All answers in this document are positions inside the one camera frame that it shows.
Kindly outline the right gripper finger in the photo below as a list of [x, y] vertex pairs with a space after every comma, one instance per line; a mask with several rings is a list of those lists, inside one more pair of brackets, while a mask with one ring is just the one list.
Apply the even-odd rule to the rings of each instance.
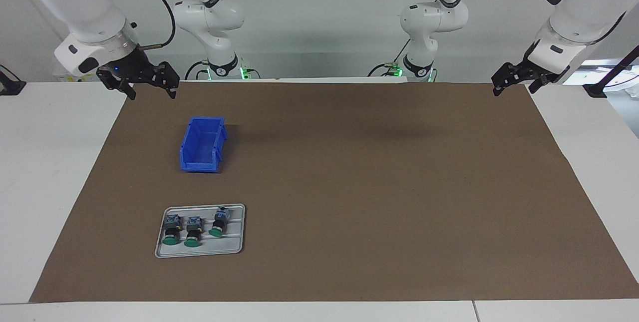
[[159, 65], [154, 67], [153, 71], [153, 87], [163, 89], [171, 99], [175, 99], [180, 85], [179, 74], [174, 70], [169, 62], [159, 63]]
[[102, 84], [108, 90], [117, 90], [128, 97], [130, 100], [135, 100], [136, 92], [134, 88], [128, 82], [128, 79], [117, 79], [109, 69], [105, 67], [99, 67], [97, 70], [97, 76], [102, 81]]

